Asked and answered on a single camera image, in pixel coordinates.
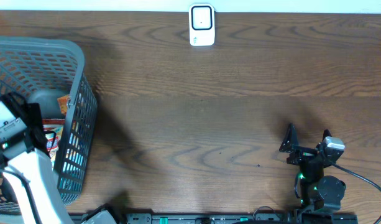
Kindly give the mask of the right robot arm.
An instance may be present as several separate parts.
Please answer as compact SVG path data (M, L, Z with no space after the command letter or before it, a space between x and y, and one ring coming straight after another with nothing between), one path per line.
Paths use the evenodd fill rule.
M279 148L288 153L287 164L299 167L294 191L301 207L289 214L292 223L333 223L334 212L340 210L346 184L324 169L332 166L344 153L342 140L324 130L322 141L315 147L303 147L298 141L295 126L289 124Z

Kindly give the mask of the red snack bar wrapper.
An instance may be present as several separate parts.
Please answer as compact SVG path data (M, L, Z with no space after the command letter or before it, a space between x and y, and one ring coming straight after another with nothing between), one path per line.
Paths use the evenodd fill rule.
M47 152L52 162L55 164L59 143L62 139L65 119L43 119L42 120L45 137L47 138Z

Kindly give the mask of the orange small box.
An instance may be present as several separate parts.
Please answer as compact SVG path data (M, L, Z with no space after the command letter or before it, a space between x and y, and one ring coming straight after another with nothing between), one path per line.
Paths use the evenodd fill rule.
M65 115L65 116L67 115L67 112L68 112L69 101L70 101L69 95L61 96L57 99L57 102L58 102L58 105L60 108L60 112L61 112L61 114Z

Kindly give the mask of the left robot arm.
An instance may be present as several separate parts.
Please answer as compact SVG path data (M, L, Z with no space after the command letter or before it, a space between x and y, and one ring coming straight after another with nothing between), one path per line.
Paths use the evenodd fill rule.
M97 104L80 91L64 100L66 116L48 118L38 102L0 96L0 172L26 223L73 223L65 205L83 190Z

